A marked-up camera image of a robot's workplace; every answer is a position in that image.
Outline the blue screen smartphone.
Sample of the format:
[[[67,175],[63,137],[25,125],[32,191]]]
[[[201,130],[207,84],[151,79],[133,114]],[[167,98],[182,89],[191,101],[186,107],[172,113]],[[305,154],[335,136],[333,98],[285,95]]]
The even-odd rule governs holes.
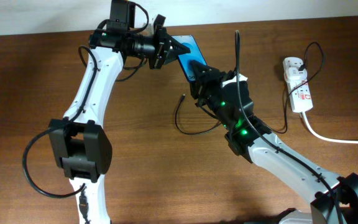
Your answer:
[[[195,60],[203,65],[207,65],[206,60],[192,35],[174,35],[173,38],[190,49],[190,53],[179,55],[178,61],[188,82],[195,82],[196,78],[190,62]]]

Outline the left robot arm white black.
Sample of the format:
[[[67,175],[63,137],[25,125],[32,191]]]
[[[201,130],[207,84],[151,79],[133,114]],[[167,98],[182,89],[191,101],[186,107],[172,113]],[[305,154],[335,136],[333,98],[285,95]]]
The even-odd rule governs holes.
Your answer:
[[[112,1],[109,19],[89,37],[88,63],[73,103],[62,119],[50,121],[49,139],[57,166],[75,190],[80,223],[110,223],[104,193],[112,161],[112,145],[104,132],[104,114],[126,58],[148,60],[151,69],[175,61],[189,48],[167,33],[165,17],[157,15],[150,35],[134,28],[131,1]]]

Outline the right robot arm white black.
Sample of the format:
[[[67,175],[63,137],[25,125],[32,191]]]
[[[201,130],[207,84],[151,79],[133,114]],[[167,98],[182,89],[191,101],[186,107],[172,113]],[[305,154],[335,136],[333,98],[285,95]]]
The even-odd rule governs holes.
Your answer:
[[[246,79],[195,60],[191,94],[226,128],[229,147],[294,190],[309,213],[289,209],[279,223],[358,223],[358,175],[341,177],[311,162],[283,143],[253,114]]]

